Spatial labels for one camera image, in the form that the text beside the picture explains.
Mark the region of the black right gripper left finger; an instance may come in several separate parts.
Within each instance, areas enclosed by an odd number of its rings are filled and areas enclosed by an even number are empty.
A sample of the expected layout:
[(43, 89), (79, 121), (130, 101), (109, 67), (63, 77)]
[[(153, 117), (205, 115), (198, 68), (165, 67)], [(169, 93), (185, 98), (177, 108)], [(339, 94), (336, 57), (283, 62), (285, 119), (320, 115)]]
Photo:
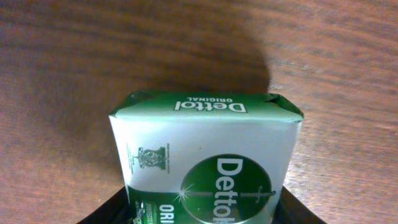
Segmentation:
[(94, 212), (77, 224), (118, 224), (132, 218), (126, 189), (123, 187)]

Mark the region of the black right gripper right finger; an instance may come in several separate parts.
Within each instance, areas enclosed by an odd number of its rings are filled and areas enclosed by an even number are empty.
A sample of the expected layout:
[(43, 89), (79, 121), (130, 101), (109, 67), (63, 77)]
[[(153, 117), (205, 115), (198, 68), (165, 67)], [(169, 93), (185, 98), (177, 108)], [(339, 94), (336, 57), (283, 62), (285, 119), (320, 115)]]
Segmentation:
[(283, 187), (272, 224), (326, 224), (326, 222), (316, 216), (299, 199)]

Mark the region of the green soap bar pack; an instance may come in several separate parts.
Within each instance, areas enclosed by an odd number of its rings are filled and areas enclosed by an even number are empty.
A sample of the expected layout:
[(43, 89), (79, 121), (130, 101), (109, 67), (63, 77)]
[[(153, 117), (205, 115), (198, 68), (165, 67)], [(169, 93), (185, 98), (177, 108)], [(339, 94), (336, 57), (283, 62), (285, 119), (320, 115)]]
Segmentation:
[(109, 120), (133, 222), (270, 223), (303, 119), (278, 94), (131, 93)]

